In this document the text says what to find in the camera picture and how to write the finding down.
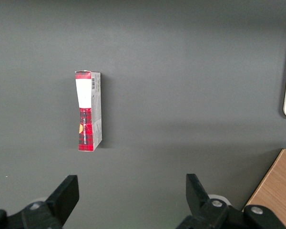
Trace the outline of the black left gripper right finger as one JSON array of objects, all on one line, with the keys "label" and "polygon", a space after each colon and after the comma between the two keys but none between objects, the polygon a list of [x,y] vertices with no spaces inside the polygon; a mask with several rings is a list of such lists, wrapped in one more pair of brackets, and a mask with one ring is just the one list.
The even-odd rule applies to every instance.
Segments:
[{"label": "black left gripper right finger", "polygon": [[237,210],[218,198],[210,198],[196,174],[186,175],[186,200],[191,215],[178,229],[285,229],[286,226],[267,207],[248,205]]}]

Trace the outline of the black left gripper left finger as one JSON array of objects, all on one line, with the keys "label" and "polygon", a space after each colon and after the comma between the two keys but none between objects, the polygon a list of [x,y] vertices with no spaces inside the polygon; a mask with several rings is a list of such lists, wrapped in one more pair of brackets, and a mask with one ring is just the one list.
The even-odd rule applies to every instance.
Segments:
[{"label": "black left gripper left finger", "polygon": [[0,229],[62,229],[79,197],[78,176],[69,175],[45,201],[34,201],[10,216],[0,209]]}]

